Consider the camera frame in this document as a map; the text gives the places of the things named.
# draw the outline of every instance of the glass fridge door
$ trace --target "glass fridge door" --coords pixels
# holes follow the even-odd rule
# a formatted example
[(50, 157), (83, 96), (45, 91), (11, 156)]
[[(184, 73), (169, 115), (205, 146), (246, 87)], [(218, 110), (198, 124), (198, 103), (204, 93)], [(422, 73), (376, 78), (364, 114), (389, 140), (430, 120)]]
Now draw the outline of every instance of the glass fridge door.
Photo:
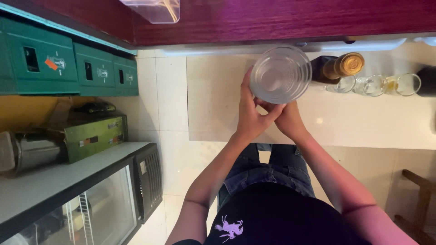
[(130, 165), (1, 245), (120, 245), (137, 224)]

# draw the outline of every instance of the black fridge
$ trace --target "black fridge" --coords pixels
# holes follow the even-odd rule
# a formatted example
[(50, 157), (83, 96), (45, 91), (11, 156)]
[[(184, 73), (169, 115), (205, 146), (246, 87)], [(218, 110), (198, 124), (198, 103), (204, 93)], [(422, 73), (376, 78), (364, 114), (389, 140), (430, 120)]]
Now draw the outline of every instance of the black fridge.
[(0, 177), (1, 245), (125, 245), (162, 201), (155, 143)]

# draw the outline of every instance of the person's right hand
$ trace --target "person's right hand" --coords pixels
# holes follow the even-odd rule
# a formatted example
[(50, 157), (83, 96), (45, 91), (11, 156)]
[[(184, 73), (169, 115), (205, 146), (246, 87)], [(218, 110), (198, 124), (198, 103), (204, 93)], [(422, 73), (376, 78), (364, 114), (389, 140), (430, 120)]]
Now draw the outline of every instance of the person's right hand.
[[(260, 105), (267, 112), (270, 112), (275, 107), (274, 104), (259, 98), (254, 98), (254, 103)], [(277, 128), (295, 144), (302, 143), (310, 135), (301, 120), (296, 100), (288, 103), (283, 109), (282, 114), (274, 122)]]

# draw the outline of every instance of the black t-shirt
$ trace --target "black t-shirt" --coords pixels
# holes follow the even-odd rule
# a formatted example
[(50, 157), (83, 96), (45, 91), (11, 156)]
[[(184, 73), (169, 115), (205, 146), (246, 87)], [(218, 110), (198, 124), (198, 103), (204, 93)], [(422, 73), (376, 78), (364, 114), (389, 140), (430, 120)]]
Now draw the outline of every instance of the black t-shirt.
[[(204, 245), (368, 245), (327, 203), (275, 183), (257, 183), (233, 196), (215, 217)], [(183, 240), (174, 245), (201, 245)]]

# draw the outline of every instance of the clear glass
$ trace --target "clear glass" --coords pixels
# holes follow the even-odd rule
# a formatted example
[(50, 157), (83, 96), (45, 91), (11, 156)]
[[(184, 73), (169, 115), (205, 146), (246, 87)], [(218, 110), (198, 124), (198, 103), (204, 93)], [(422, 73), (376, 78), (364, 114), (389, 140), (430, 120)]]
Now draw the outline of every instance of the clear glass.
[(136, 227), (129, 166), (1, 245), (119, 245)]
[(391, 76), (387, 78), (388, 87), (386, 94), (411, 96), (416, 94), (421, 88), (421, 79), (413, 73)]
[(265, 52), (250, 76), (253, 94), (273, 104), (285, 104), (299, 98), (312, 79), (307, 55), (293, 46), (280, 46)]
[(380, 75), (373, 75), (370, 77), (358, 78), (353, 92), (356, 94), (377, 97), (386, 91), (388, 82), (386, 77)]
[(120, 0), (152, 24), (174, 24), (180, 19), (180, 0)]
[(348, 76), (348, 77), (342, 77), (339, 80), (338, 84), (327, 85), (325, 89), (329, 92), (344, 94), (353, 90), (355, 85), (356, 85), (356, 76)]

